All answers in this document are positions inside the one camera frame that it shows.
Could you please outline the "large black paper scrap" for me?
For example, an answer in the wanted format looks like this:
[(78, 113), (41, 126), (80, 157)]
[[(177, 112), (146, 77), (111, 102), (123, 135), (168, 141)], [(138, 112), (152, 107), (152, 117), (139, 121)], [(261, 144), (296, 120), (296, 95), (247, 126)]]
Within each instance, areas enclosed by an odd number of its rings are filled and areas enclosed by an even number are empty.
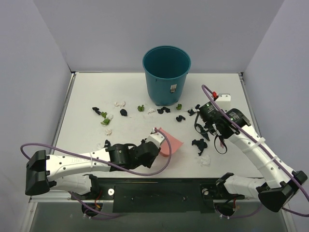
[(194, 139), (192, 142), (191, 142), (191, 145), (195, 145), (198, 147), (199, 149), (199, 152), (198, 152), (198, 155), (201, 156), (204, 149), (206, 149), (208, 147), (207, 143), (204, 141), (204, 139), (200, 139), (200, 140), (196, 140)]

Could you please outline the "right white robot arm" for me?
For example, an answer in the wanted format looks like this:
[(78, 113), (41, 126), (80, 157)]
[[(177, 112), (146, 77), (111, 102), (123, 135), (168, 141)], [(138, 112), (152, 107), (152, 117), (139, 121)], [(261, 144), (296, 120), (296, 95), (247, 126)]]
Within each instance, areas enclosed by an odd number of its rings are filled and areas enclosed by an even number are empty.
[(303, 171), (295, 171), (275, 155), (240, 110), (233, 108), (223, 112), (208, 102), (197, 109), (197, 115), (205, 123), (206, 133), (214, 135), (221, 143), (229, 140), (262, 175), (262, 178), (248, 178), (226, 173), (216, 181), (218, 196), (256, 198), (268, 210), (278, 212), (307, 181)]

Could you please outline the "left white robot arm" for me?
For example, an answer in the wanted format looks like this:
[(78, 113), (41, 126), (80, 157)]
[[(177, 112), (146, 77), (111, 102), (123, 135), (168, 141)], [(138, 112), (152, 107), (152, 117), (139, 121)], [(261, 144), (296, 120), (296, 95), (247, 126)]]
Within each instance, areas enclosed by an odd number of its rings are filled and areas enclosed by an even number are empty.
[(90, 172), (129, 172), (140, 166), (151, 168), (161, 144), (160, 140), (148, 138), (140, 145), (115, 144), (83, 154), (65, 152), (62, 156), (39, 150), (26, 164), (25, 194), (35, 196), (56, 189), (94, 199), (99, 194), (99, 186)]

